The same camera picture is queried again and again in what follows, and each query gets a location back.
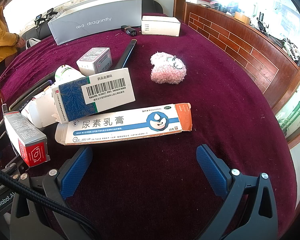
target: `metal screw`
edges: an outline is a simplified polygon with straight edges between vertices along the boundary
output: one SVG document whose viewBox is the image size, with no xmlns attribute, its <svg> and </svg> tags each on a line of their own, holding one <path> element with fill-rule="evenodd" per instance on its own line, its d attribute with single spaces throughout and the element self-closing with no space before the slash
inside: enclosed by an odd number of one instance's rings
<svg viewBox="0 0 300 240">
<path fill-rule="evenodd" d="M 268 179 L 269 178 L 269 176 L 268 176 L 268 174 L 266 174 L 266 173 L 261 173 L 261 177 L 263 177 L 264 179 Z"/>
<path fill-rule="evenodd" d="M 58 172 L 58 171 L 57 171 L 56 169 L 50 170 L 50 171 L 49 171 L 49 175 L 50 175 L 50 176 L 54 176 L 54 175 L 57 174 L 57 172 Z"/>
<path fill-rule="evenodd" d="M 238 171 L 237 169 L 233 169 L 231 170 L 231 173 L 234 175 L 234 176 L 238 176 L 240 174 L 240 171 Z"/>
<path fill-rule="evenodd" d="M 20 179 L 26 179 L 27 177 L 28 177 L 28 174 L 23 173 L 23 174 L 20 176 Z"/>
</svg>

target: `medicine box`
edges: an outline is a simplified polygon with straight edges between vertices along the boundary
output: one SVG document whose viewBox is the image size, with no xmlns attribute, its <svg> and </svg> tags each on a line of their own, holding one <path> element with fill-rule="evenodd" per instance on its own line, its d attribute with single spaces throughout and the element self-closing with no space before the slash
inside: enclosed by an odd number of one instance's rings
<svg viewBox="0 0 300 240">
<path fill-rule="evenodd" d="M 106 143 L 191 131 L 189 103 L 95 114 L 58 124 L 55 139 L 63 145 Z"/>
<path fill-rule="evenodd" d="M 4 124 L 11 143 L 29 167 L 50 160 L 46 135 L 20 112 L 4 113 Z"/>
<path fill-rule="evenodd" d="M 141 21 L 142 34 L 179 36 L 181 23 L 175 17 L 143 16 Z"/>
<path fill-rule="evenodd" d="M 110 48 L 90 49 L 77 61 L 77 65 L 85 76 L 107 71 L 112 66 Z"/>
<path fill-rule="evenodd" d="M 128 68 L 79 78 L 52 88 L 60 123 L 135 101 Z"/>
</svg>

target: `logo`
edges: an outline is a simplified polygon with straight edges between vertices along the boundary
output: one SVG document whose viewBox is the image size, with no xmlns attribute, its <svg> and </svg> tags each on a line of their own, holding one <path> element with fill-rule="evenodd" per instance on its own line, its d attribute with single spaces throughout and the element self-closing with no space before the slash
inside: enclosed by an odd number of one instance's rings
<svg viewBox="0 0 300 240">
<path fill-rule="evenodd" d="M 41 152 L 40 152 L 40 147 L 37 146 L 36 148 L 34 148 L 32 151 L 31 151 L 31 156 L 32 156 L 32 159 L 33 161 L 36 163 L 38 161 L 41 161 Z"/>
<path fill-rule="evenodd" d="M 169 118 L 161 112 L 153 112 L 147 117 L 147 124 L 151 130 L 163 131 L 168 127 Z"/>
</svg>

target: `white box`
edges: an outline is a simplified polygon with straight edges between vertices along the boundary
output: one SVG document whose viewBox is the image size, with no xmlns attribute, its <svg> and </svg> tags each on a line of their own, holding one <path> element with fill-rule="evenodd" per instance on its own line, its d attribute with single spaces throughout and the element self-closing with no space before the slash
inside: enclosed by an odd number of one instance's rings
<svg viewBox="0 0 300 240">
<path fill-rule="evenodd" d="M 52 95 L 60 123 L 135 101 L 128 68 L 60 84 L 52 88 Z"/>
<path fill-rule="evenodd" d="M 80 72 L 91 76 L 107 71 L 112 66 L 110 48 L 92 48 L 77 61 Z"/>
<path fill-rule="evenodd" d="M 142 34 L 179 36 L 181 23 L 175 17 L 143 16 L 141 20 Z"/>
<path fill-rule="evenodd" d="M 77 145 L 191 131 L 190 108 L 189 103 L 181 103 L 91 115 L 66 124 L 59 123 L 55 139 L 63 145 Z"/>
</svg>

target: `barcode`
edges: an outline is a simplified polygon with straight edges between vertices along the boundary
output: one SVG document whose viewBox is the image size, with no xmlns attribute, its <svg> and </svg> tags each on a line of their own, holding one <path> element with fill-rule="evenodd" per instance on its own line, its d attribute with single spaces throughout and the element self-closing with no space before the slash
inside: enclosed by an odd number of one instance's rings
<svg viewBox="0 0 300 240">
<path fill-rule="evenodd" d="M 87 92 L 88 96 L 90 97 L 99 93 L 103 93 L 117 88 L 122 88 L 125 86 L 126 83 L 124 82 L 124 78 L 119 78 L 87 87 Z"/>
</svg>

